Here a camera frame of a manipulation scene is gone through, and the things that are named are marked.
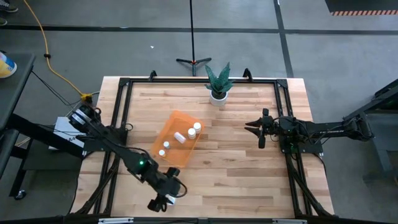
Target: concrete floor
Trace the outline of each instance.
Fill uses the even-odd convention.
[[[10,24],[35,21],[22,1]],[[116,27],[189,27],[188,1],[31,1],[43,24]],[[332,17],[324,1],[280,0],[286,29],[397,30],[397,16]],[[203,28],[277,28],[273,0],[194,0],[195,25]],[[98,91],[106,75],[190,76],[175,58],[190,59],[190,34],[183,32],[46,32],[54,69],[84,92]],[[231,75],[244,68],[255,77],[286,77],[278,34],[196,33],[196,57],[212,57],[220,70],[231,62]],[[42,57],[39,31],[0,30],[0,48],[33,52],[34,70],[70,101],[78,95],[52,75]],[[315,122],[341,119],[364,105],[375,91],[397,78],[398,36],[287,35],[294,77],[304,78]],[[198,75],[205,75],[203,68]],[[30,77],[16,108],[33,122],[51,124],[68,112]],[[335,213],[345,218],[398,222],[398,188],[393,180],[364,184],[362,176],[379,164],[370,142],[346,138],[324,145],[328,183]],[[0,220],[64,215],[75,193],[75,172],[29,172],[21,201],[7,197],[19,165],[10,161],[0,182]]]

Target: wooden tabletop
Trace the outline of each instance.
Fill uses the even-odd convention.
[[[312,120],[304,80],[287,80],[294,115]],[[102,110],[104,125],[111,123],[118,82],[119,77],[103,80],[97,107]],[[284,100],[282,102],[287,114]],[[127,119],[134,129],[129,132],[128,146],[150,151],[173,110],[202,120],[206,128],[187,167],[179,175],[188,187],[185,197],[178,198],[165,213],[148,210],[147,204],[156,196],[154,190],[139,183],[121,162],[112,216],[294,217],[285,157],[280,153],[279,144],[267,136],[266,148],[259,149],[257,137],[243,129],[246,122],[261,116],[263,108],[269,108],[270,115],[277,117],[274,89],[270,84],[235,84],[226,105],[216,107],[210,104],[209,91],[201,83],[135,83]],[[83,161],[72,211],[78,210],[98,185],[103,156],[103,152],[95,152]],[[157,162],[161,170],[169,166],[165,161]],[[333,213],[321,162],[314,155],[304,154],[303,164],[309,189],[324,208]],[[304,211],[300,190],[298,197]]]

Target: microphone stand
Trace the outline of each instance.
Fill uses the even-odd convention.
[[[184,60],[177,58],[176,61],[178,62],[185,62],[192,65],[192,76],[197,75],[197,65],[200,62],[209,62],[211,58],[204,58],[200,60],[195,60],[195,42],[193,41],[193,17],[192,17],[192,0],[189,0],[190,12],[191,12],[191,37],[192,37],[192,60]]]

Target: translucent orange container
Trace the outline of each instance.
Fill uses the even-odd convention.
[[[188,129],[193,128],[193,124],[199,122],[201,125],[201,131],[196,135],[195,139],[188,138]],[[163,130],[160,132],[152,146],[152,154],[154,157],[165,159],[177,167],[185,167],[189,161],[189,157],[195,144],[203,133],[205,126],[202,121],[191,116],[181,113],[180,111],[173,111],[170,115],[169,120],[165,123]],[[185,137],[185,142],[181,144],[174,138],[174,133],[179,132]],[[163,142],[168,141],[170,143],[170,149],[163,147]],[[159,155],[160,150],[165,151],[164,156]]]

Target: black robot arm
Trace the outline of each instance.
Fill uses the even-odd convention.
[[[166,173],[158,171],[158,163],[149,153],[136,147],[126,147],[121,144],[121,133],[114,127],[104,126],[101,123],[101,110],[82,105],[69,117],[70,124],[77,130],[86,133],[86,142],[94,144],[103,151],[113,151],[127,167],[127,170],[141,183],[147,182],[156,192],[157,197],[151,200],[148,208],[155,212],[167,209],[168,195],[183,197],[187,188],[177,178],[180,170],[171,167]],[[180,187],[185,188],[182,195],[178,195]]]
[[[317,145],[322,138],[349,137],[351,139],[367,141],[373,137],[366,119],[354,117],[334,123],[313,123],[302,121],[290,116],[273,118],[268,109],[263,109],[262,117],[257,121],[246,123],[246,130],[259,138],[259,148],[265,147],[266,135],[275,135],[283,139],[283,144],[297,146],[299,144]]]

